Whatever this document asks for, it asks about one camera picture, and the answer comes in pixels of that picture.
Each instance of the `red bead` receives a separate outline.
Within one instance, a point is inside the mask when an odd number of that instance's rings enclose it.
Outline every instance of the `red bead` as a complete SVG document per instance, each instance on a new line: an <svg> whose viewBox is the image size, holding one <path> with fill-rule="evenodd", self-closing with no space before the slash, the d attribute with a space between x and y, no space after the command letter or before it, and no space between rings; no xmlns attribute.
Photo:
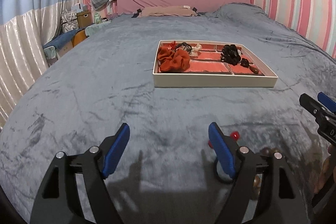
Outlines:
<svg viewBox="0 0 336 224"><path fill-rule="evenodd" d="M230 137L233 138L235 141L238 141L239 138L240 138L239 132L238 132L238 131L233 131L233 132L230 134Z"/></svg>
<svg viewBox="0 0 336 224"><path fill-rule="evenodd" d="M210 140L208 141L208 145L211 149L213 149L212 143L210 142Z"/></svg>

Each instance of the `red string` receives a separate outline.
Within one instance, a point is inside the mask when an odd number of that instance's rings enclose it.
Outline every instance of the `red string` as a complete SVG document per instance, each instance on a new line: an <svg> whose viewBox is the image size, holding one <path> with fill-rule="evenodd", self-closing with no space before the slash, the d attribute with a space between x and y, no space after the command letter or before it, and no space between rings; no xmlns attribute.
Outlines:
<svg viewBox="0 0 336 224"><path fill-rule="evenodd" d="M172 43L170 43L169 46L171 47L171 50L174 50L176 47L176 41L173 41Z"/></svg>

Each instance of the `white tray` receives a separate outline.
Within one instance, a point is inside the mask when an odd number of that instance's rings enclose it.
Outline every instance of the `white tray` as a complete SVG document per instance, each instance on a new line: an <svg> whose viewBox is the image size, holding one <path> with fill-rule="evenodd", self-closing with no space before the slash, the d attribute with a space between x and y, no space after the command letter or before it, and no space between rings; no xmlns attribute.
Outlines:
<svg viewBox="0 0 336 224"><path fill-rule="evenodd" d="M247 88L272 88L278 80L278 76L253 52L242 44L235 44L241 47L243 54L246 54L264 75L234 75L214 74L214 73L160 73L157 62L159 47L162 44L172 43L174 40L160 40L155 54L153 79L154 86L158 88L228 88L228 87L247 87ZM213 44L231 45L229 42L216 41L197 41L197 40L175 40L176 44L187 42L188 44Z"/></svg>

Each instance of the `gray velvet bedspread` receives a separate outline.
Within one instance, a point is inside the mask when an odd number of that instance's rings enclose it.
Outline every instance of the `gray velvet bedspread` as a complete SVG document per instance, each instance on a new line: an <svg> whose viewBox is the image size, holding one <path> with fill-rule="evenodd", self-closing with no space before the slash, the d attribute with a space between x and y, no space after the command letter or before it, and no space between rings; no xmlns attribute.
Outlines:
<svg viewBox="0 0 336 224"><path fill-rule="evenodd" d="M161 39L241 43L279 77L274 88L154 88ZM115 18L68 52L22 97L0 134L0 184L28 221L54 155L83 153L114 135L130 141L105 182L125 224L214 223L229 186L212 173L208 126L238 130L254 152L288 157L311 214L313 184L327 142L299 105L302 93L336 96L336 62L256 6L229 4L200 17ZM94 221L78 178L87 219ZM246 219L252 217L249 210Z"/></svg>

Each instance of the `small figurine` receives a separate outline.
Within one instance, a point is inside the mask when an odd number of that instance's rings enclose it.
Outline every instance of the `small figurine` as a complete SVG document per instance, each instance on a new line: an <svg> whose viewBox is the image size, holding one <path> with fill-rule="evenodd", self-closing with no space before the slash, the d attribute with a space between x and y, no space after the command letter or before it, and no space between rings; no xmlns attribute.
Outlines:
<svg viewBox="0 0 336 224"><path fill-rule="evenodd" d="M192 47L189 56L198 56L198 52L202 49L201 44L197 44L196 47Z"/></svg>

